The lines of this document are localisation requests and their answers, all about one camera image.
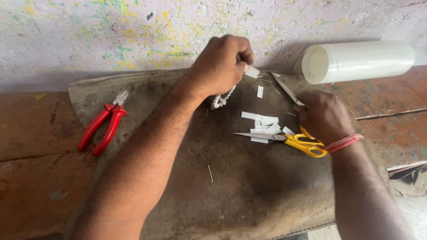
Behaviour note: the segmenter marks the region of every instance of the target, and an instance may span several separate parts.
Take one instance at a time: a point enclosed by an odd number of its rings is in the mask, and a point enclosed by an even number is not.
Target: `metal blade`
[[[300,100],[298,100],[293,92],[289,90],[289,88],[282,82],[278,77],[276,77],[272,72],[270,72],[271,76],[273,76],[274,80],[282,87],[283,90],[289,95],[292,101],[298,106],[305,106]]]
[[[128,97],[129,92],[124,91],[117,95],[116,99],[114,100],[113,104],[115,105],[123,105],[125,103],[125,99]]]
[[[281,135],[281,134],[261,134],[261,133],[244,133],[244,132],[233,132],[233,134],[247,136],[247,137],[255,137],[255,138],[264,138],[264,139],[270,139],[270,140],[277,140],[277,141],[285,141],[287,137]]]

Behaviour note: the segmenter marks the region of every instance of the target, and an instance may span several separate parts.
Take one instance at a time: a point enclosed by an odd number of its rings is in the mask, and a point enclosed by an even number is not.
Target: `hairy arm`
[[[246,38],[212,38],[191,70],[107,167],[71,239],[139,239],[166,187],[175,155],[199,104],[237,84],[253,52]]]
[[[298,108],[302,125],[325,145],[355,133],[348,109],[334,96],[309,92],[299,99],[307,106]],[[360,140],[332,153],[332,170],[343,240],[413,239]]]

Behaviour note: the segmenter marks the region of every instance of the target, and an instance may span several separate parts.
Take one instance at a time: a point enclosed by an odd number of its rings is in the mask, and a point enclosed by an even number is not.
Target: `pink wristband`
[[[359,140],[359,139],[363,139],[364,137],[360,134],[353,134],[350,135],[348,137],[345,137],[341,140],[338,140],[336,142],[333,142],[325,147],[323,147],[324,150],[326,150],[328,153],[333,153],[338,149],[341,149],[345,146],[348,146],[352,143],[354,143],[355,141]]]

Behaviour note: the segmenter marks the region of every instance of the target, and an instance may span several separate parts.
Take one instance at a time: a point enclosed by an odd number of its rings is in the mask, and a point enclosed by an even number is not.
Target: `white cylinder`
[[[309,83],[320,84],[401,75],[414,60],[407,43],[372,41],[310,46],[301,66]]]

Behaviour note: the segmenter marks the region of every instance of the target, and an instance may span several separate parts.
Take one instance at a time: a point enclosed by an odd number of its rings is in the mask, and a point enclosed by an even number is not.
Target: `wall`
[[[250,39],[261,68],[316,43],[403,40],[427,50],[425,0],[0,0],[0,92],[67,90],[189,67],[210,37]]]

